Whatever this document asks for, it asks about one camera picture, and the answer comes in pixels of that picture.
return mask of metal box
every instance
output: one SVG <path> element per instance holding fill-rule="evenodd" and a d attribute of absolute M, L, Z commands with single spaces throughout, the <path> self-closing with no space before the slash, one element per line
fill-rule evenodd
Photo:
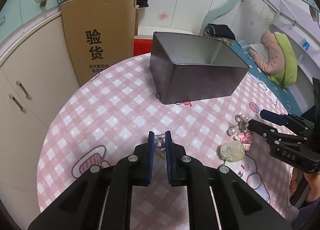
<path fill-rule="evenodd" d="M 249 66 L 218 39 L 153 34 L 150 70 L 163 104 L 230 96 Z"/>

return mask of pink checkered tablecloth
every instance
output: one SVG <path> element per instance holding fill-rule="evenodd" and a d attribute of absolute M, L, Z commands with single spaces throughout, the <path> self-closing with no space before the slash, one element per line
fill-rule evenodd
<path fill-rule="evenodd" d="M 104 70 L 61 109 L 50 125 L 37 168 L 41 211 L 90 165 L 115 165 L 132 154 L 136 145 L 147 142 L 149 131 L 161 135 L 170 130 L 188 155 L 216 168 L 223 163 L 217 155 L 219 146 L 232 140 L 226 131 L 236 114 L 261 120 L 262 109 L 287 113 L 274 94 L 248 74 L 232 96 L 163 105 L 156 98 L 149 61 L 146 54 Z M 292 167 L 271 157 L 269 150 L 264 139 L 254 134 L 246 157 L 226 165 L 291 221 L 297 214 L 288 202 Z M 155 154 L 151 186 L 133 187 L 131 229 L 188 226 L 187 190 L 168 184 L 165 160 Z"/>

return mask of silver screw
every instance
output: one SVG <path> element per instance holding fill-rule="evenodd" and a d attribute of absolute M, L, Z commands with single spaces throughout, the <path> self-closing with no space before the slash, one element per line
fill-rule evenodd
<path fill-rule="evenodd" d="M 181 158 L 181 160 L 182 160 L 183 162 L 190 162 L 190 161 L 191 161 L 191 157 L 188 156 L 188 155 L 186 155 L 186 156 L 183 156 L 183 157 Z"/>
<path fill-rule="evenodd" d="M 98 166 L 98 165 L 94 165 L 94 166 L 92 166 L 91 168 L 90 168 L 90 171 L 92 172 L 92 173 L 96 173 L 96 172 L 98 172 L 100 170 L 100 167 Z"/>
<path fill-rule="evenodd" d="M 224 174 L 227 174 L 230 171 L 230 169 L 227 166 L 221 166 L 219 170 Z"/>
<path fill-rule="evenodd" d="M 138 160 L 138 156 L 137 155 L 130 155 L 128 157 L 128 160 L 131 162 L 137 161 Z"/>

